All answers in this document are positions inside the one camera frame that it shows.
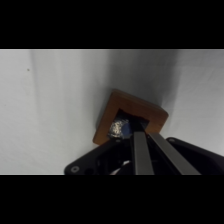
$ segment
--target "wooden block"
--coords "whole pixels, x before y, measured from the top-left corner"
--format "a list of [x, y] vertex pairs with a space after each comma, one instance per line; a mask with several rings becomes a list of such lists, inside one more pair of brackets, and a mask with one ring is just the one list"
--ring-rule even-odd
[[155, 104], [114, 90], [93, 138], [95, 144], [102, 145], [109, 140], [107, 134], [120, 109], [125, 113], [148, 120], [150, 123], [145, 129], [146, 133], [159, 133], [169, 116], [165, 110]]

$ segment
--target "white wall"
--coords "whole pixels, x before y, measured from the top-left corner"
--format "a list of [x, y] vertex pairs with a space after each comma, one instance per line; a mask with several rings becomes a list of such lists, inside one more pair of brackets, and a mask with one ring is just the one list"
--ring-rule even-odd
[[0, 50], [0, 174], [62, 174], [113, 88], [161, 105], [162, 135], [224, 155], [223, 50]]

